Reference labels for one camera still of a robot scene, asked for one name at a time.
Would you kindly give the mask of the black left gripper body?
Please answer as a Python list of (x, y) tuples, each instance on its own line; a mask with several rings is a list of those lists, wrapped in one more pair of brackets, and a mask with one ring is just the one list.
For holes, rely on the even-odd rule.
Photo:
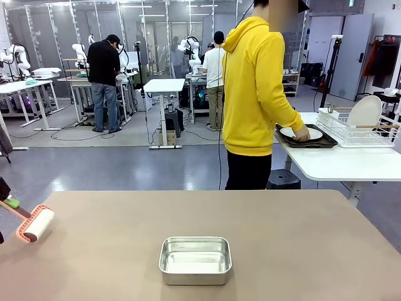
[(6, 200), (11, 193), (11, 188), (5, 182), (5, 180), (0, 177), (0, 201)]

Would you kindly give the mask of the person's right hand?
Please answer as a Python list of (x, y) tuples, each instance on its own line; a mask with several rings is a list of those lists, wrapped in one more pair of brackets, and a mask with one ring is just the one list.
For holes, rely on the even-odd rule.
[(298, 142), (305, 142), (310, 140), (310, 132), (309, 128), (306, 125), (303, 125), (301, 129), (294, 130), (294, 139)]

